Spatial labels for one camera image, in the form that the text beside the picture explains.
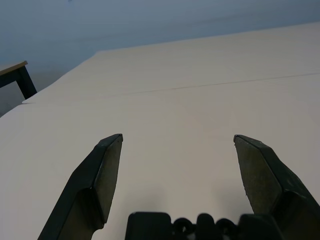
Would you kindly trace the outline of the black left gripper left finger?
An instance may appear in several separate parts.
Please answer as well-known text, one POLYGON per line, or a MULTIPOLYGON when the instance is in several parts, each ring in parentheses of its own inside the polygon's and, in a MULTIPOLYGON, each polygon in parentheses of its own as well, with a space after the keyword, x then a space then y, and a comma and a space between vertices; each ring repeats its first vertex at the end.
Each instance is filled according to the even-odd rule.
POLYGON ((99 141, 73 171, 40 240, 90 240, 108 221, 120 164, 123 135, 99 141))

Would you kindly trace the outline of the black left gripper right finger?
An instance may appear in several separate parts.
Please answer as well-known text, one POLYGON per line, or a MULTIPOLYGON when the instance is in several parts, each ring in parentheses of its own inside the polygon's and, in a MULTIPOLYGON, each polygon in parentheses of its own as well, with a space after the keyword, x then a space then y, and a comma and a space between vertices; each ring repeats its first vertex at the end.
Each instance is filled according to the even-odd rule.
POLYGON ((320 206, 300 178, 261 141, 244 135, 233 141, 253 212, 272 216, 286 240, 318 240, 320 206))

